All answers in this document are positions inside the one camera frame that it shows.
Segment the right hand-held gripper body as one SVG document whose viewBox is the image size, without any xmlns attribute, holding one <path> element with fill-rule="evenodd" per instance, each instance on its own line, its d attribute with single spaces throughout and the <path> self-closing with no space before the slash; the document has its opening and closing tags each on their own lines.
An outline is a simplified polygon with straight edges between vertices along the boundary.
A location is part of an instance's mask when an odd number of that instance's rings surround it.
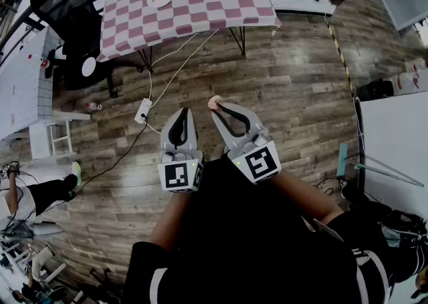
<svg viewBox="0 0 428 304">
<path fill-rule="evenodd" d="M 277 175 L 282 169 L 275 143 L 266 129 L 246 134 L 240 142 L 233 143 L 227 157 L 253 184 Z"/>
</svg>

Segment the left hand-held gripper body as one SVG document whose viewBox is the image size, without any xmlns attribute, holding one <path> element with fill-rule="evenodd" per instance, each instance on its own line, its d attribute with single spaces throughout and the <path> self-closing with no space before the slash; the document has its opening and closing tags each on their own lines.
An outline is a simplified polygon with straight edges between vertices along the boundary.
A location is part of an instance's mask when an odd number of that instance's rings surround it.
<svg viewBox="0 0 428 304">
<path fill-rule="evenodd" d="M 165 192 L 196 192 L 203 173 L 199 150 L 162 151 L 158 173 Z"/>
</svg>

